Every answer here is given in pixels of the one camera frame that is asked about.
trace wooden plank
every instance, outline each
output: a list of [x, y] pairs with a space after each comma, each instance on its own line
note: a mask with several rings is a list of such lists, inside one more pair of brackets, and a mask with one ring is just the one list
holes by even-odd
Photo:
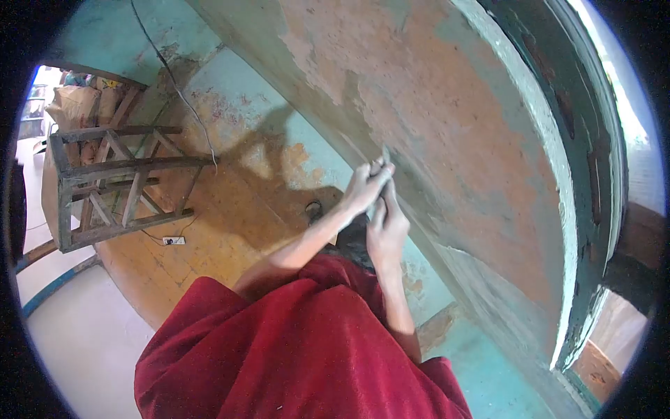
[[71, 167], [68, 155], [65, 152], [65, 145], [57, 137], [54, 138], [53, 135], [49, 137], [47, 148], [51, 148], [51, 155], [57, 172], [63, 173]]
[[185, 156], [186, 153], [182, 149], [180, 149], [174, 141], [172, 141], [170, 138], [168, 138], [161, 129], [156, 129], [156, 132], [158, 132], [158, 141], [160, 141], [165, 148], [168, 150], [180, 154], [181, 156]]
[[119, 137], [119, 135], [114, 131], [112, 131], [111, 129], [107, 131], [105, 139], [107, 140], [107, 143], [109, 143], [109, 145], [112, 147], [112, 149], [114, 149], [114, 152], [120, 154], [126, 160], [135, 159], [135, 156], [133, 156], [128, 147], [126, 147], [124, 144], [121, 143], [121, 138]]
[[139, 197], [144, 205], [153, 212], [154, 214], [165, 214], [165, 211], [150, 197], [146, 192], [142, 192], [142, 196]]
[[107, 205], [103, 201], [103, 199], [100, 197], [100, 195], [92, 190], [90, 192], [90, 201], [93, 203], [93, 206], [95, 209], [98, 211], [100, 214], [100, 217], [103, 219], [105, 224], [107, 225], [117, 225], [117, 221], [114, 220], [114, 216], [112, 215], [112, 212], [107, 208]]
[[124, 135], [142, 135], [152, 133], [155, 128], [160, 128], [166, 134], [179, 134], [181, 127], [153, 127], [151, 125], [127, 125], [121, 128], [113, 128], [110, 125], [101, 125], [100, 127], [73, 129], [66, 133], [57, 132], [52, 137], [60, 137], [64, 143], [75, 143], [77, 141], [90, 141], [92, 139], [103, 138], [107, 131], [112, 129], [119, 137]]
[[[103, 163], [107, 161], [107, 158], [109, 157], [109, 149], [111, 149], [111, 144], [109, 141], [107, 141], [106, 138], [103, 138], [103, 140], [100, 143], [100, 148], [98, 148], [98, 152], [95, 154], [95, 163]], [[99, 188], [104, 188], [105, 183], [107, 182], [106, 179], [98, 179], [95, 181], [96, 185]]]
[[72, 207], [72, 187], [58, 180], [58, 234], [54, 237], [59, 249], [66, 249], [72, 244], [72, 224], [70, 223]]
[[592, 341], [586, 342], [571, 368], [600, 403], [607, 400], [621, 380], [621, 374]]
[[56, 249], [56, 242], [51, 239], [46, 243], [42, 243], [41, 245], [37, 246], [35, 249], [28, 251], [28, 253], [24, 253], [23, 257], [16, 264], [15, 273], [18, 274], [20, 271], [29, 267], [41, 258], [51, 254]]
[[[158, 185], [160, 181], [158, 178], [147, 178], [145, 186], [155, 186]], [[104, 188], [99, 188], [96, 185], [83, 186], [81, 188], [74, 187], [72, 188], [72, 202], [77, 202], [88, 197], [90, 191], [94, 190], [100, 195], [108, 194], [111, 192], [116, 192], [118, 190], [128, 189], [133, 185], [132, 180], [120, 180], [118, 182], [109, 182]]]
[[186, 217], [191, 217], [192, 215], [193, 215], [193, 209], [187, 208], [180, 215], [177, 215], [176, 213], [165, 213], [165, 214], [153, 215], [151, 217], [144, 217], [137, 220], [132, 220], [130, 223], [128, 223], [128, 227], [124, 227], [121, 224], [119, 224], [110, 227], [99, 227], [97, 229], [84, 231], [81, 233], [76, 232], [74, 234], [73, 244], [69, 248], [67, 248], [66, 251], [77, 250], [80, 249], [81, 247], [92, 245], [93, 243], [98, 243], [99, 241], [112, 239], [113, 237], [125, 233], [131, 233], [133, 231], [148, 229], [149, 227], [153, 227], [155, 225], [177, 221]]
[[86, 73], [86, 74], [93, 74], [94, 76], [100, 76], [100, 77], [103, 77], [103, 78], [108, 78], [109, 80], [114, 80], [114, 81], [126, 84], [128, 86], [138, 88], [139, 90], [145, 90], [148, 87], [146, 84], [142, 84], [142, 83], [140, 83], [138, 81], [135, 81], [131, 78], [120, 76], [118, 74], [114, 74], [114, 73], [109, 72], [109, 71], [98, 70], [97, 68], [83, 66], [81, 64], [75, 64], [73, 62], [69, 62], [69, 61], [65, 61], [65, 60], [43, 58], [42, 60], [40, 60], [40, 63], [43, 66], [63, 68], [65, 70], [73, 70], [75, 72], [82, 72], [82, 73]]
[[144, 192], [144, 184], [147, 181], [147, 176], [149, 176], [149, 172], [135, 173], [133, 185], [130, 187], [130, 192], [128, 192], [128, 201], [126, 201], [126, 207], [123, 211], [123, 219], [121, 220], [121, 224], [124, 227], [128, 227], [128, 224], [135, 218], [137, 201]]
[[179, 199], [179, 203], [177, 203], [177, 208], [175, 209], [175, 213], [181, 214], [182, 211], [184, 211], [184, 208], [186, 207], [186, 202], [188, 201], [189, 195], [191, 195], [191, 191], [193, 190], [193, 187], [196, 185], [196, 181], [198, 180], [198, 176], [200, 175], [200, 172], [202, 171], [202, 166], [200, 166], [197, 170], [196, 173], [193, 175], [191, 178], [191, 182], [188, 184], [188, 187], [184, 191], [182, 198]]
[[[72, 195], [72, 202], [75, 202], [74, 195]], [[90, 220], [93, 217], [93, 203], [90, 199], [84, 199], [82, 203], [82, 215], [79, 220], [79, 229], [86, 231], [90, 229]]]
[[123, 100], [121, 101], [121, 104], [119, 105], [119, 108], [116, 112], [114, 112], [112, 121], [109, 123], [110, 127], [118, 128], [125, 125], [130, 112], [133, 110], [133, 107], [135, 107], [137, 101], [139, 100], [140, 91], [141, 89], [132, 86], [130, 90], [126, 92]]
[[119, 160], [116, 162], [105, 162], [71, 168], [64, 176], [71, 184], [90, 182], [96, 179], [113, 178], [134, 174], [138, 170], [151, 171], [172, 168], [187, 168], [197, 166], [209, 166], [214, 162], [209, 158], [200, 157], [158, 157], [135, 160]]

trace turquoise paint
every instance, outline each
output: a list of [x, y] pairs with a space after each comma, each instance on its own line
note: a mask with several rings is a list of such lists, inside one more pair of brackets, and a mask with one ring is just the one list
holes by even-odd
[[[206, 60], [221, 43], [218, 36], [183, 0], [138, 0], [137, 12], [159, 50], [170, 62], [176, 56]], [[133, 15], [129, 0], [87, 0], [49, 49], [60, 58], [153, 84], [161, 62]]]
[[[208, 91], [225, 98], [230, 104], [222, 117], [240, 115], [251, 130], [259, 129], [263, 124], [263, 129], [284, 133], [287, 146], [303, 144], [310, 156], [303, 164], [303, 169], [311, 172], [313, 169], [323, 168], [323, 186], [346, 189], [353, 173], [352, 168], [301, 114], [294, 111], [265, 79], [233, 51], [225, 49], [213, 56], [186, 85], [184, 94], [191, 97], [194, 93], [205, 94]], [[276, 118], [277, 124], [268, 123], [268, 116]], [[207, 124], [212, 117], [201, 115], [201, 118]], [[216, 126], [212, 123], [207, 125], [209, 129]], [[215, 134], [220, 138], [230, 137], [230, 132], [225, 127], [218, 127]], [[407, 299], [415, 323], [423, 324], [453, 302], [454, 297], [410, 239], [407, 239], [403, 248], [403, 261], [408, 276], [421, 280], [422, 289], [408, 292]]]
[[555, 418], [519, 370], [474, 324], [458, 318], [424, 359], [447, 357], [475, 419]]
[[391, 12], [395, 30], [397, 32], [405, 31], [405, 22], [411, 13], [411, 7], [407, 0], [382, 0], [381, 5]]
[[72, 280], [79, 272], [90, 268], [93, 265], [100, 263], [98, 255], [93, 255], [85, 261], [74, 266], [55, 280], [51, 281], [46, 287], [42, 288], [33, 298], [30, 299], [25, 306], [23, 306], [23, 316], [28, 318], [38, 309], [47, 298], [54, 295], [63, 285]]

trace electric cable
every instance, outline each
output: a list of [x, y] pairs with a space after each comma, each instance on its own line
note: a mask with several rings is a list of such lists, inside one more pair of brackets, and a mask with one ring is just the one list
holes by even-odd
[[186, 100], [186, 97], [184, 97], [184, 94], [182, 93], [182, 90], [179, 88], [179, 85], [177, 85], [177, 80], [174, 78], [174, 74], [172, 74], [172, 70], [170, 69], [170, 66], [168, 66], [168, 62], [165, 61], [165, 58], [161, 55], [160, 51], [158, 48], [156, 48], [156, 45], [153, 43], [151, 40], [151, 37], [147, 33], [147, 30], [144, 28], [144, 25], [142, 24], [142, 20], [139, 18], [139, 15], [137, 14], [137, 9], [135, 8], [135, 2], [133, 0], [130, 0], [130, 6], [133, 8], [133, 13], [135, 14], [135, 19], [137, 19], [137, 23], [139, 23], [139, 26], [142, 28], [142, 32], [144, 32], [144, 36], [147, 37], [147, 40], [153, 47], [153, 50], [156, 53], [156, 56], [158, 57], [159, 60], [163, 63], [165, 66], [165, 69], [167, 70], [167, 73], [170, 76], [170, 80], [172, 80], [172, 84], [174, 84], [174, 89], [177, 91], [177, 94], [179, 95], [180, 98], [184, 101], [186, 106], [193, 112], [193, 115], [196, 117], [196, 120], [200, 124], [200, 127], [202, 128], [202, 131], [205, 133], [205, 139], [207, 140], [207, 145], [210, 148], [210, 151], [212, 152], [212, 161], [214, 162], [214, 167], [216, 168], [216, 174], [218, 174], [218, 164], [216, 163], [216, 156], [214, 156], [214, 148], [212, 147], [212, 142], [209, 140], [209, 135], [207, 134], [207, 128], [205, 128], [205, 124], [202, 123], [202, 120], [200, 119], [200, 116], [196, 112], [196, 110], [191, 106], [191, 104]]

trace plaster wall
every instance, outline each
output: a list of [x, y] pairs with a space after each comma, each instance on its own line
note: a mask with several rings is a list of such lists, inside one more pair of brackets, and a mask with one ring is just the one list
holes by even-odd
[[[189, 3], [351, 166], [387, 144], [412, 238], [452, 294], [485, 329], [507, 332], [498, 344], [553, 364], [574, 291], [572, 183], [564, 155], [562, 173], [547, 157], [555, 122], [538, 124], [542, 94], [521, 91], [492, 47], [505, 39], [482, 39], [447, 1]], [[539, 315], [496, 306], [496, 287], [480, 304], [448, 248], [485, 263]], [[510, 317], [539, 334], [520, 341]]]

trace maroon cloth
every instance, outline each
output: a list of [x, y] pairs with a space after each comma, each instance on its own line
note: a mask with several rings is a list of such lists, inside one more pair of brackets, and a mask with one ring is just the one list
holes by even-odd
[[135, 368], [144, 418], [471, 418], [450, 363], [416, 366], [384, 327], [377, 279], [317, 255], [248, 303], [198, 278]]

